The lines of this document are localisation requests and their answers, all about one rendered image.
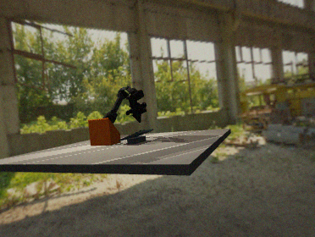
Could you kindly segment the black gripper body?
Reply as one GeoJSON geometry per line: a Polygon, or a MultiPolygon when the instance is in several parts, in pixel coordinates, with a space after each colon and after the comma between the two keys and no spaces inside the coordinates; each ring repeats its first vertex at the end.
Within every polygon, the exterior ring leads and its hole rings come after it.
{"type": "Polygon", "coordinates": [[[131,109],[126,111],[126,115],[130,115],[130,113],[135,114],[135,113],[142,113],[142,112],[145,113],[145,112],[147,112],[147,110],[145,108],[143,108],[141,110],[140,110],[140,108],[138,108],[138,109],[135,110],[135,103],[138,104],[139,102],[132,102],[130,104],[131,109]]]}

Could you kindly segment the light grey switch panel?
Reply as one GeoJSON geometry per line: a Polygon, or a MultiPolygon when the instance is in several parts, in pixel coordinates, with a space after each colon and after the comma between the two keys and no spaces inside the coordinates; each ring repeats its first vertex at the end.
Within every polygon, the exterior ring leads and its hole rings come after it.
{"type": "Polygon", "coordinates": [[[135,132],[133,135],[126,136],[125,138],[120,139],[119,141],[127,140],[128,145],[134,145],[134,144],[137,144],[137,143],[141,143],[143,141],[146,141],[146,137],[145,136],[140,136],[140,135],[144,135],[145,133],[148,133],[148,132],[150,132],[152,130],[153,129],[151,129],[151,130],[143,130],[143,131],[140,130],[139,132],[135,132]]]}

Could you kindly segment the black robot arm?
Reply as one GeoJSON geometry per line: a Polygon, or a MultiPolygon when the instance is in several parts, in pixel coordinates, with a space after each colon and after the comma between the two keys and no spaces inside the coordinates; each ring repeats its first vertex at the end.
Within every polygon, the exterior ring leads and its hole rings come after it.
{"type": "MultiPolygon", "coordinates": [[[[136,88],[131,88],[129,86],[126,86],[126,87],[122,87],[118,91],[117,97],[118,98],[117,98],[116,102],[114,103],[111,111],[106,113],[105,116],[103,117],[103,119],[109,118],[112,123],[115,122],[115,120],[118,116],[117,111],[119,109],[119,106],[125,98],[126,98],[126,100],[129,100],[129,103],[131,104],[132,102],[137,102],[138,100],[143,98],[144,93],[143,93],[143,90],[138,91],[136,88]],[[130,96],[125,90],[127,90],[129,92],[130,96]]],[[[140,109],[146,108],[146,103],[145,102],[143,102],[142,104],[140,104],[140,103],[136,104],[135,103],[135,110],[138,108],[140,108],[140,109]]]]}

